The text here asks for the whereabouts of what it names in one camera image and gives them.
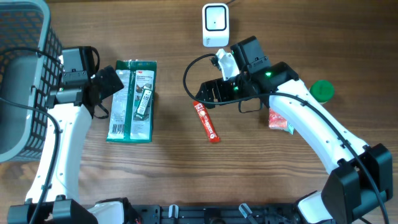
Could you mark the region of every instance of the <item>green and white package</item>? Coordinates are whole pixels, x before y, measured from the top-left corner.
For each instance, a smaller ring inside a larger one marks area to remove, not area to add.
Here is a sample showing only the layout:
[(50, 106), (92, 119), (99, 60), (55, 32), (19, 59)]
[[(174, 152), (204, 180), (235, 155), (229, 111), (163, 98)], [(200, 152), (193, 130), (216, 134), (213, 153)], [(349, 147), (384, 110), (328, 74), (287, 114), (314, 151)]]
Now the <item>green and white package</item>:
[(156, 62), (118, 60), (116, 73), (124, 88), (113, 95), (106, 140), (123, 143), (151, 142)]

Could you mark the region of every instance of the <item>plastic basket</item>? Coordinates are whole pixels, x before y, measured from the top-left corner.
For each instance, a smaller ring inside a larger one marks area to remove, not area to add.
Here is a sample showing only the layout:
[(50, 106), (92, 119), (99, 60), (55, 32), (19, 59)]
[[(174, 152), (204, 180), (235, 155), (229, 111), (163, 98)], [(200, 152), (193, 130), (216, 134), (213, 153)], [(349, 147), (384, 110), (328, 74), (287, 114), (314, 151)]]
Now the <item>plastic basket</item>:
[[(62, 51), (41, 0), (0, 0), (0, 51), (33, 47), (53, 57)], [(25, 50), (0, 56), (0, 97), (46, 111), (45, 97), (61, 72), (46, 56)], [(0, 162), (36, 161), (42, 155), (47, 117), (0, 102)]]

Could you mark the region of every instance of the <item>green round cap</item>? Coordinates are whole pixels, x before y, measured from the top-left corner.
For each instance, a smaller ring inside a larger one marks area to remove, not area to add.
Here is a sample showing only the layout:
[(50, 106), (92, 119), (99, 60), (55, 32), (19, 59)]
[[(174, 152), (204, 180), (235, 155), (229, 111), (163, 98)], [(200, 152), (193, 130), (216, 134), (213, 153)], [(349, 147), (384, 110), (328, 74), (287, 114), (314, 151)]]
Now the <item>green round cap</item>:
[(311, 86), (310, 93), (319, 103), (324, 103), (333, 97), (335, 87), (328, 80), (319, 80)]

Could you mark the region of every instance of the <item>red wrapper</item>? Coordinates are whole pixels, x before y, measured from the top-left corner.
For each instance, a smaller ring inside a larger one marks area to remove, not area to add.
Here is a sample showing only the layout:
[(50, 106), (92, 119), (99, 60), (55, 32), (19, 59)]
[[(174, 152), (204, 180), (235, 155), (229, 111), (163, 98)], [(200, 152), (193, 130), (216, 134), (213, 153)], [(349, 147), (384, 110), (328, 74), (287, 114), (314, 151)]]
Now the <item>red wrapper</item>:
[(199, 118), (203, 127), (206, 130), (207, 137), (209, 137), (210, 142), (219, 142), (221, 139), (218, 137), (216, 130), (214, 129), (213, 123), (211, 123), (211, 119), (205, 106), (197, 101), (193, 102), (195, 109), (198, 112)]

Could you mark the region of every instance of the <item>wood grain surface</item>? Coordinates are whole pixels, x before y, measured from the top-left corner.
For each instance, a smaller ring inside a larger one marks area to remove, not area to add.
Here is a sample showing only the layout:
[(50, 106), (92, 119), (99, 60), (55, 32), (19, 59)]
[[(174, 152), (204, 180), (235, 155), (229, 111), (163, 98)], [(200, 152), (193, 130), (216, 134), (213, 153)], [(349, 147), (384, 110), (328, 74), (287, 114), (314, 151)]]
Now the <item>wood grain surface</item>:
[[(217, 51), (201, 43), (201, 9), (208, 2), (50, 1), (63, 45), (96, 47), (101, 68), (117, 60), (157, 61), (152, 143), (107, 143), (109, 120), (94, 119), (80, 166), (82, 204), (128, 197), (134, 204), (254, 205), (293, 202), (323, 188), (328, 175), (317, 155), (298, 133), (270, 130), (267, 110), (209, 110), (221, 142), (208, 142), (182, 85), (193, 59)], [(307, 86), (331, 81), (336, 95), (325, 108), (355, 135), (370, 145), (383, 143), (397, 157), (397, 11), (396, 1), (237, 0), (229, 7), (229, 43), (255, 35), (272, 63), (287, 62)], [(220, 75), (209, 61), (198, 62), (188, 87), (195, 93)], [(110, 109), (111, 103), (108, 98), (104, 105)], [(24, 202), (38, 164), (0, 164), (0, 222), (10, 205)], [(395, 191), (397, 175), (394, 161)], [(386, 207), (391, 223), (398, 223), (398, 199)], [(366, 218), (383, 223), (380, 209)]]

